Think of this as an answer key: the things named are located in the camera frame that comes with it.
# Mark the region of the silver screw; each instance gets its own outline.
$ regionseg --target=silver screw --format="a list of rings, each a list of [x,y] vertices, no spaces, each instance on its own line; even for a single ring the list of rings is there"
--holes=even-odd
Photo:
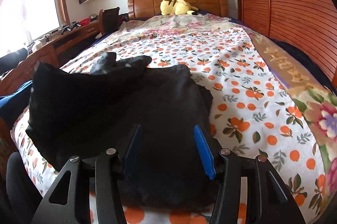
[[[115,152],[116,152],[116,149],[114,148],[107,149],[107,154],[114,154]]]
[[[230,154],[230,150],[228,150],[226,148],[223,148],[223,149],[221,149],[220,153],[223,154],[223,155],[229,155]]]
[[[79,159],[80,158],[78,156],[73,155],[69,160],[70,160],[71,163],[76,163],[77,161],[79,161]]]
[[[262,155],[262,154],[260,154],[260,155],[257,157],[257,159],[258,159],[258,161],[261,161],[261,162],[266,162],[266,161],[267,161],[267,158],[266,158],[264,155]]]

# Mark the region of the floral blanket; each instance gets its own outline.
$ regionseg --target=floral blanket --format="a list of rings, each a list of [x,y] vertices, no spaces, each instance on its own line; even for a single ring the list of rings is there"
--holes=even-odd
[[[123,23],[119,31],[83,51],[62,69],[88,73],[105,51],[116,52],[118,59],[149,55],[151,68],[188,66],[195,82],[212,92],[210,124],[214,137],[240,156],[265,155],[310,223],[335,190],[337,148],[336,133],[331,128],[336,122],[336,97],[317,85],[314,89],[301,87],[298,92],[289,88],[289,79],[269,68],[275,63],[273,57],[278,59],[272,51],[265,53],[269,43],[269,39],[228,18],[156,16],[146,22]],[[295,70],[288,71],[296,77]],[[314,82],[308,72],[305,76],[306,82]],[[320,109],[318,115],[315,107]],[[27,108],[13,128],[12,138],[29,176],[44,195],[57,172],[26,135],[28,118]],[[243,182],[238,223],[245,223],[246,192]],[[90,208],[92,223],[97,223],[94,190]],[[193,212],[140,207],[125,207],[124,211],[130,224],[202,224],[209,221],[212,207]]]

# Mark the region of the orange print bedsheet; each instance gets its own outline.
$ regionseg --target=orange print bedsheet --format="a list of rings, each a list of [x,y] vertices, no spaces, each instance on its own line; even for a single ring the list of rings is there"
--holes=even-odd
[[[118,59],[149,55],[149,67],[177,64],[189,67],[194,81],[212,92],[211,133],[223,147],[240,156],[263,154],[288,185],[309,223],[318,213],[313,199],[323,196],[324,167],[316,140],[302,113],[254,47],[248,33],[228,18],[213,15],[156,16],[146,22],[123,23],[92,48],[62,67],[88,73],[105,51]],[[41,157],[25,133],[29,110],[13,128],[13,139],[26,170],[40,193],[48,190],[57,172]],[[242,186],[238,223],[244,223],[246,190]],[[92,223],[97,223],[95,193],[90,195]],[[212,207],[193,212],[124,208],[130,224],[203,224]]]

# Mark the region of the bright window pane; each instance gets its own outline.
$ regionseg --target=bright window pane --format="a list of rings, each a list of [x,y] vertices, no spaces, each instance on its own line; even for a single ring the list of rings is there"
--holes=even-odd
[[[3,0],[0,6],[0,57],[28,43],[22,17],[22,0]]]
[[[55,0],[25,0],[27,28],[36,39],[60,26]]]

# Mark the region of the blue gripper pad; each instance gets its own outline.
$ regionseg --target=blue gripper pad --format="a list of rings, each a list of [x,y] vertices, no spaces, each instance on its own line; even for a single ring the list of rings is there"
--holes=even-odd
[[[194,127],[194,141],[199,151],[203,169],[211,180],[215,178],[214,157],[199,125]]]

